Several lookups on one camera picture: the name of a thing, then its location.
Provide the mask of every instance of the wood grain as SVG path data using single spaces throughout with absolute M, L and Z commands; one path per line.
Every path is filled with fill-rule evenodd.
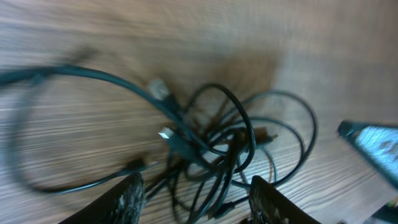
M 89 46 L 99 54 L 84 66 L 143 87 L 161 77 L 183 104 L 207 82 L 224 84 L 240 99 L 270 88 L 307 99 L 319 118 L 318 142 L 303 169 L 278 190 L 322 223 L 362 223 L 397 195 L 336 135 L 342 119 L 398 122 L 397 1 L 7 0 L 0 8 L 1 70 L 59 63 Z M 4 144 L 23 91 L 20 84 L 0 96 L 0 223 L 57 223 L 120 179 L 51 197 L 14 183 L 4 165 Z M 198 119 L 206 122 L 223 101 L 217 92 L 203 96 Z M 289 122 L 308 141 L 308 117 L 295 103 L 269 99 L 249 111 Z M 149 180 L 164 169 L 165 144 L 157 132 L 168 123 L 117 86 L 55 77 L 24 130 L 21 157 L 34 182 L 59 185 L 102 177 L 149 151 L 162 161 L 143 173 Z M 289 133 L 269 129 L 280 134 L 269 150 L 284 175 L 299 149 Z M 256 154 L 248 177 L 269 177 L 264 160 Z M 184 180 L 180 186 L 179 196 L 189 202 L 198 186 Z M 227 200 L 245 194 L 233 187 Z M 170 207 L 170 197 L 161 192 L 147 204 L 140 223 L 173 223 Z M 248 204 L 242 204 L 221 220 L 200 223 L 237 223 L 248 216 Z

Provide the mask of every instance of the tangled cable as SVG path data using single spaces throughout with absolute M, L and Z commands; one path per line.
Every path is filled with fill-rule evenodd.
M 43 189 L 29 182 L 28 178 L 26 178 L 22 168 L 19 165 L 19 132 L 23 128 L 23 125 L 27 120 L 29 108 L 34 104 L 35 97 L 37 97 L 40 93 L 41 84 L 43 84 L 44 81 L 46 81 L 55 74 L 93 78 L 124 87 L 143 97 L 143 99 L 154 105 L 158 110 L 163 112 L 163 114 L 166 115 L 168 119 L 174 122 L 177 128 L 172 130 L 171 138 L 167 139 L 167 143 L 170 147 L 170 153 L 167 159 L 166 171 L 160 174 L 156 178 L 156 180 L 145 189 L 145 192 L 147 195 L 147 199 L 150 200 L 162 189 L 167 188 L 172 197 L 172 208 L 174 217 L 179 223 L 181 223 L 181 221 L 178 217 L 177 206 L 180 206 L 184 210 L 189 212 L 189 218 L 184 223 L 195 223 L 200 217 L 204 216 L 205 214 L 208 215 L 210 218 L 222 217 L 223 215 L 234 209 L 237 204 L 247 201 L 249 197 L 243 197 L 233 202 L 224 202 L 228 194 L 229 187 L 231 185 L 235 185 L 244 189 L 250 189 L 250 183 L 247 181 L 247 178 L 244 175 L 244 169 L 247 168 L 248 165 L 251 163 L 254 157 L 254 153 L 257 149 L 262 150 L 271 161 L 274 171 L 274 182 L 271 184 L 274 187 L 277 187 L 278 185 L 287 182 L 302 167 L 304 162 L 308 159 L 317 138 L 318 124 L 315 113 L 303 99 L 286 91 L 265 91 L 255 94 L 252 97 L 249 97 L 248 99 L 240 102 L 223 85 L 210 83 L 204 85 L 199 90 L 197 90 L 193 94 L 188 105 L 184 109 L 180 109 L 178 105 L 176 106 L 175 101 L 171 102 L 171 104 L 174 105 L 170 105 L 170 102 L 157 100 L 152 95 L 139 88 L 135 84 L 106 72 L 72 65 L 64 65 L 59 67 L 35 67 L 23 70 L 16 70 L 0 75 L 0 86 L 8 85 L 22 80 L 28 80 L 30 81 L 31 88 L 27 92 L 22 103 L 20 103 L 19 111 L 15 115 L 15 122 L 11 128 L 11 138 L 7 147 L 7 152 L 9 155 L 8 162 L 9 166 L 11 167 L 13 177 L 18 182 L 22 183 L 25 187 L 35 192 L 47 194 L 66 194 L 77 190 L 88 189 L 90 187 L 94 187 L 96 185 L 109 181 L 115 177 L 128 175 L 131 172 L 134 172 L 134 170 L 131 169 L 122 169 L 100 180 L 96 180 L 87 184 L 54 189 Z M 211 127 L 210 131 L 207 132 L 205 137 L 203 137 L 199 136 L 197 133 L 190 129 L 190 127 L 185 122 L 185 117 L 187 116 L 189 110 L 195 104 L 197 98 L 204 91 L 210 88 L 216 88 L 217 90 L 222 91 L 232 101 L 232 103 L 234 104 L 234 108 L 230 109 L 225 115 L 223 115 L 221 119 L 214 126 Z M 308 111 L 312 120 L 313 131 L 312 138 L 307 148 L 305 148 L 304 140 L 302 139 L 298 131 L 296 131 L 288 124 L 277 119 L 248 116 L 243 105 L 270 95 L 280 95 L 293 99 L 299 102 Z M 228 119 L 231 119 L 232 115 L 234 115 L 236 112 L 240 114 L 241 119 L 233 122 L 228 122 Z M 258 147 L 256 145 L 254 128 L 252 126 L 252 123 L 254 122 L 272 123 L 279 125 L 290 131 L 299 142 L 300 159 L 298 160 L 297 165 L 285 177 L 279 180 L 277 179 L 277 168 L 272 158 L 272 155 L 263 147 Z M 221 151 L 214 148 L 215 145 L 219 144 L 222 141 L 225 141 L 227 138 L 230 141 L 227 151 Z M 216 154 L 218 155 L 218 157 L 213 162 L 208 162 L 203 157 L 204 153 L 206 152 Z M 248 152 L 248 156 L 243 162 L 240 161 L 240 155 L 242 152 Z M 180 157 L 182 157 L 183 159 L 175 162 L 175 153 L 179 154 Z M 204 172 L 200 175 L 189 174 L 188 170 L 192 164 L 196 164 L 202 167 Z M 237 173 L 241 174 L 243 182 L 238 182 L 232 179 L 233 174 Z M 182 174 L 184 174 L 184 176 L 189 181 L 200 182 L 200 186 L 190 206 L 186 205 L 177 197 L 178 180 Z M 198 206 L 197 209 L 197 203 L 201 191 L 203 190 L 206 182 L 213 177 L 215 177 L 216 180 L 212 188 L 210 189 L 210 192 L 207 194 L 204 202 L 200 206 Z M 216 197 L 216 193 L 217 191 L 219 191 L 220 187 L 220 193 Z

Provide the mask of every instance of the blurred background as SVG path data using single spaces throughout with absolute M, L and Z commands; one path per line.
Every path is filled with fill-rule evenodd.
M 208 82 L 225 85 L 239 99 L 271 88 L 305 98 L 318 115 L 317 146 L 278 190 L 321 223 L 363 223 L 397 195 L 336 134 L 342 119 L 398 122 L 397 1 L 0 0 L 0 9 L 0 70 L 64 63 L 77 50 L 91 49 L 95 54 L 80 65 L 143 88 L 160 77 L 183 105 Z M 21 83 L 0 91 L 0 223 L 58 223 L 120 179 L 61 196 L 33 194 L 13 182 L 4 149 L 25 88 Z M 224 101 L 217 91 L 202 96 L 197 123 L 206 126 Z M 283 119 L 309 140 L 311 124 L 295 103 L 269 98 L 248 111 Z M 169 123 L 120 87 L 54 77 L 22 133 L 23 166 L 43 186 L 79 184 L 151 152 L 160 163 L 143 172 L 148 183 L 164 170 L 167 147 L 157 133 Z M 297 163 L 298 145 L 289 133 L 268 129 L 279 135 L 269 150 L 283 176 Z M 264 160 L 256 154 L 248 178 L 268 179 Z M 189 202 L 198 185 L 180 186 L 178 193 Z M 231 188 L 226 201 L 245 194 Z M 173 223 L 170 205 L 168 193 L 161 192 L 140 223 Z M 221 220 L 199 223 L 238 223 L 248 216 L 245 203 Z

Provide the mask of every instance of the wire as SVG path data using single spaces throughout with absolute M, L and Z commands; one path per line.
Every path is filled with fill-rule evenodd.
M 135 94 L 143 97 L 143 99 L 147 100 L 150 104 L 152 104 L 155 108 L 163 112 L 166 117 L 171 119 L 176 128 L 175 134 L 181 136 L 183 139 L 182 144 L 184 144 L 189 149 L 192 149 L 194 157 L 192 160 L 181 159 L 175 165 L 173 165 L 174 157 L 173 154 L 175 149 L 171 148 L 170 153 L 167 159 L 167 167 L 164 173 L 160 174 L 156 180 L 150 184 L 145 189 L 145 193 L 147 194 L 147 199 L 150 200 L 155 197 L 162 189 L 167 189 L 172 198 L 172 210 L 173 215 L 177 222 L 183 223 L 180 220 L 180 217 L 177 213 L 177 206 L 182 207 L 184 210 L 189 212 L 189 218 L 184 223 L 195 223 L 199 218 L 207 214 L 209 217 L 219 218 L 225 214 L 227 214 L 230 210 L 232 210 L 237 204 L 245 202 L 249 197 L 240 198 L 234 202 L 225 203 L 225 198 L 228 194 L 229 187 L 231 185 L 235 185 L 238 187 L 242 187 L 244 189 L 250 189 L 250 183 L 247 180 L 244 169 L 248 167 L 254 157 L 254 153 L 256 150 L 261 149 L 263 153 L 270 160 L 272 169 L 274 171 L 274 181 L 271 183 L 274 187 L 277 187 L 280 184 L 286 183 L 289 179 L 291 179 L 298 170 L 302 167 L 305 161 L 308 159 L 310 153 L 313 150 L 315 145 L 315 140 L 317 138 L 318 132 L 318 124 L 315 113 L 305 102 L 305 100 L 300 97 L 288 93 L 286 91 L 265 91 L 262 93 L 255 94 L 249 97 L 246 100 L 240 102 L 226 87 L 210 83 L 202 86 L 199 90 L 194 92 L 193 96 L 188 102 L 188 105 L 181 111 L 175 111 L 175 105 L 173 107 L 166 105 L 164 102 L 160 100 L 156 100 L 146 91 L 142 90 L 135 84 L 123 80 L 122 78 L 116 77 L 112 74 L 101 72 L 97 70 L 92 70 L 89 68 L 76 67 L 71 65 L 64 65 L 59 67 L 34 67 L 23 70 L 16 70 L 12 72 L 4 73 L 0 76 L 0 86 L 12 84 L 15 82 L 30 80 L 31 82 L 31 91 L 28 91 L 24 100 L 19 105 L 19 112 L 16 114 L 14 125 L 11 129 L 11 138 L 9 141 L 8 154 L 9 154 L 9 164 L 12 169 L 13 177 L 23 184 L 25 187 L 41 193 L 51 193 L 51 194 L 65 194 L 69 192 L 74 192 L 77 190 L 88 189 L 90 187 L 94 187 L 96 185 L 102 184 L 110 179 L 115 177 L 119 177 L 121 175 L 127 175 L 128 172 L 115 172 L 109 176 L 106 176 L 100 180 L 96 180 L 81 186 L 75 187 L 61 187 L 57 189 L 43 189 L 40 187 L 31 184 L 29 180 L 25 177 L 23 169 L 20 167 L 20 161 L 18 158 L 18 139 L 19 133 L 23 128 L 23 124 L 26 122 L 29 109 L 34 104 L 34 99 L 38 97 L 40 93 L 40 89 L 42 83 L 49 79 L 52 75 L 69 75 L 76 77 L 85 77 L 85 78 L 93 78 L 97 80 L 102 80 L 105 82 L 110 82 L 115 85 L 126 88 Z M 205 138 L 199 136 L 196 132 L 192 131 L 189 126 L 185 123 L 187 120 L 188 112 L 195 104 L 198 97 L 206 90 L 211 88 L 215 88 L 217 90 L 222 91 L 233 103 L 234 108 L 230 109 L 227 113 L 225 113 L 221 119 L 210 128 L 210 131 L 206 135 Z M 312 138 L 307 148 L 305 148 L 304 141 L 297 130 L 283 121 L 279 121 L 277 119 L 266 118 L 266 117 L 249 117 L 246 113 L 244 106 L 248 103 L 252 103 L 255 100 L 261 99 L 267 96 L 284 96 L 290 98 L 292 100 L 300 103 L 309 113 L 310 118 L 312 120 Z M 227 122 L 227 119 L 231 119 L 233 115 L 238 112 L 241 116 L 241 119 L 238 121 Z M 273 123 L 278 126 L 285 128 L 290 131 L 293 136 L 295 136 L 296 140 L 300 145 L 300 159 L 298 164 L 290 171 L 286 176 L 281 179 L 277 177 L 277 168 L 272 157 L 272 154 L 264 149 L 264 147 L 258 147 L 256 144 L 256 139 L 254 135 L 254 129 L 252 123 Z M 213 147 L 217 145 L 219 142 L 224 141 L 225 139 L 232 136 L 233 144 L 230 144 L 230 147 L 226 152 L 214 149 Z M 204 153 L 210 152 L 219 157 L 213 161 L 208 162 L 203 158 Z M 240 155 L 243 152 L 248 152 L 247 157 L 241 163 Z M 189 167 L 193 164 L 192 161 L 195 161 L 197 165 L 203 168 L 203 173 L 200 175 L 191 175 L 189 174 Z M 177 196 L 177 185 L 180 175 L 184 173 L 184 176 L 192 182 L 200 183 L 200 186 L 195 194 L 195 198 L 191 206 L 187 206 L 184 202 L 182 202 Z M 240 173 L 243 182 L 238 182 L 232 179 L 233 174 Z M 213 186 L 210 188 L 209 193 L 206 195 L 204 201 L 196 208 L 198 205 L 198 199 L 201 195 L 203 189 L 205 189 L 206 183 L 211 179 L 215 178 L 215 182 Z

